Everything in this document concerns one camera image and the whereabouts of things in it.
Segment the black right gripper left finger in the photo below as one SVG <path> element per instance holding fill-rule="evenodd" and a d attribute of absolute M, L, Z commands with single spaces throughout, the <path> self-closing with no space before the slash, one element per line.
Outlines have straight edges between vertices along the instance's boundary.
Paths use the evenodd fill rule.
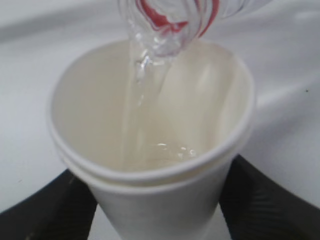
<path fill-rule="evenodd" d="M 65 170 L 0 214 L 2 240 L 86 240 L 97 208 L 86 184 Z"/>

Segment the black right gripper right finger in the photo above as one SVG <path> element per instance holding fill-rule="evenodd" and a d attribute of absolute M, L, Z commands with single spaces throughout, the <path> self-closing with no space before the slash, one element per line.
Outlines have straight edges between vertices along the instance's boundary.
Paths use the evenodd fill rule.
<path fill-rule="evenodd" d="M 238 155 L 219 204 L 233 240 L 318 240 L 320 209 L 265 176 Z"/>

